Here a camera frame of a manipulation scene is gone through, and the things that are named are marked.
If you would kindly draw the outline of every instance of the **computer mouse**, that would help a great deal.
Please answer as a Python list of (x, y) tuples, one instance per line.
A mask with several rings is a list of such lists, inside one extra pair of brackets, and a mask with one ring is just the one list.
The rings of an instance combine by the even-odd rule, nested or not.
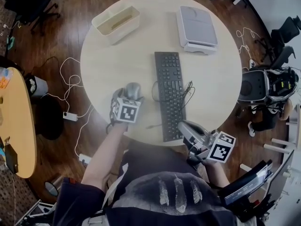
[(136, 82), (128, 83), (125, 90), (125, 96), (129, 100), (137, 100), (140, 97), (140, 84)]

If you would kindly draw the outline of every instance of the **round table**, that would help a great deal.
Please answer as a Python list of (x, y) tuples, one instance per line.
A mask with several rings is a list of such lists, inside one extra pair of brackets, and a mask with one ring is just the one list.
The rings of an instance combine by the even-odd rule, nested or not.
[[(141, 85), (145, 97), (137, 123), (126, 135), (152, 145), (182, 145), (182, 140), (163, 142), (160, 105), (152, 99), (151, 88), (157, 81), (155, 51), (179, 52), (183, 84), (193, 81), (195, 93), (186, 105), (187, 120), (207, 130), (222, 125), (238, 99), (241, 81), (241, 61), (237, 46), (220, 19), (193, 0), (120, 0), (108, 9), (123, 4), (140, 11), (140, 26), (115, 45), (91, 26), (80, 57), (80, 72), (86, 93), (98, 113), (109, 122), (112, 94), (129, 82)], [(180, 6), (191, 6), (210, 13), (218, 51), (213, 55), (185, 52), (180, 46), (176, 12)]]
[(0, 110), (3, 118), (0, 126), (2, 141), (8, 137), (17, 153), (18, 172), (22, 178), (29, 178), (37, 163), (37, 145), (32, 106), (22, 74), (15, 68), (5, 89), (0, 89), (3, 103)]

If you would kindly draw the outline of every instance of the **wooden floor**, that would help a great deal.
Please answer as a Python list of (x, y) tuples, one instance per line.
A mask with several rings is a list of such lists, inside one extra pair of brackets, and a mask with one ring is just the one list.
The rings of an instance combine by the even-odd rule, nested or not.
[[(51, 56), (56, 56), (60, 64), (68, 57), (80, 60), (81, 47), (91, 26), (92, 18), (118, 0), (54, 1), (59, 5), (58, 11), (61, 17), (48, 20), (44, 37), (41, 37), (38, 32), (31, 35), (29, 26), (23, 26), (13, 32), (16, 44), (9, 51), (8, 57), (24, 68), (26, 72), (30, 72), (34, 67), (40, 67)], [(206, 6), (222, 20), (231, 32), (237, 48), (241, 45), (241, 39), (236, 37), (236, 30), (242, 30), (243, 27), (252, 29), (262, 37), (266, 36), (265, 30), (261, 27), (254, 12), (249, 7), (244, 8), (242, 2), (234, 6), (233, 0), (195, 1)], [(262, 49), (254, 44), (249, 31), (245, 32), (244, 40), (250, 48), (252, 58), (260, 61)], [(248, 67), (248, 60), (249, 55), (243, 49), (241, 51), (242, 67)], [(59, 64), (56, 60), (49, 60), (42, 68), (34, 68), (33, 74), (47, 81), (49, 93), (63, 97), (67, 86), (61, 83)], [(62, 74), (65, 78), (72, 74), (80, 75), (79, 64), (68, 61), (62, 69)], [(70, 112), (78, 115), (85, 113), (90, 103), (83, 88), (72, 88), (68, 101), (71, 105)], [(65, 107), (63, 102), (60, 101), (60, 104), (62, 108)], [(241, 173), (239, 171), (240, 163), (251, 167), (260, 160), (273, 159), (274, 162), (279, 163), (279, 154), (265, 150), (263, 144), (269, 143), (272, 137), (285, 139), (285, 122), (279, 121), (275, 129), (256, 133), (256, 136), (251, 138), (247, 129), (247, 123), (251, 118), (251, 115), (246, 113), (242, 119), (236, 119), (234, 109), (219, 128), (237, 138), (236, 147), (226, 165), (230, 181), (235, 180)], [(55, 200), (44, 189), (44, 182), (51, 179), (56, 173), (81, 180), (85, 168), (78, 161), (74, 153), (74, 146), (79, 129), (86, 120), (87, 117), (79, 119), (78, 122), (65, 121), (64, 131), (55, 141), (48, 141), (42, 136), (37, 137), (38, 164), (29, 180), (42, 200), (46, 202)], [(89, 124), (82, 130), (77, 151), (92, 156), (104, 140), (105, 125), (105, 121), (94, 111)]]

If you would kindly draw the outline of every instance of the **black t-shirt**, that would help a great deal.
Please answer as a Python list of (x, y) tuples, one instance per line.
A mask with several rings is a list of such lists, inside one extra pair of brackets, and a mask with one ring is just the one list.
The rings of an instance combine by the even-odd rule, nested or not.
[[(186, 161), (169, 148), (131, 145), (122, 164), (128, 170), (113, 203), (104, 208), (110, 226), (232, 226), (233, 213)], [(54, 226), (80, 226), (102, 207), (100, 189), (65, 178)]]

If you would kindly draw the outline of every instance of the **yellow wooden table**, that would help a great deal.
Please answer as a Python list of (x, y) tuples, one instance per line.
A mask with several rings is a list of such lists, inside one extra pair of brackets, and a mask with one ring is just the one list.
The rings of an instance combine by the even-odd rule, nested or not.
[(22, 74), (15, 68), (5, 89), (0, 89), (2, 125), (0, 136), (2, 141), (8, 137), (9, 143), (17, 153), (18, 173), (22, 178), (29, 178), (37, 162), (37, 145), (32, 106)]

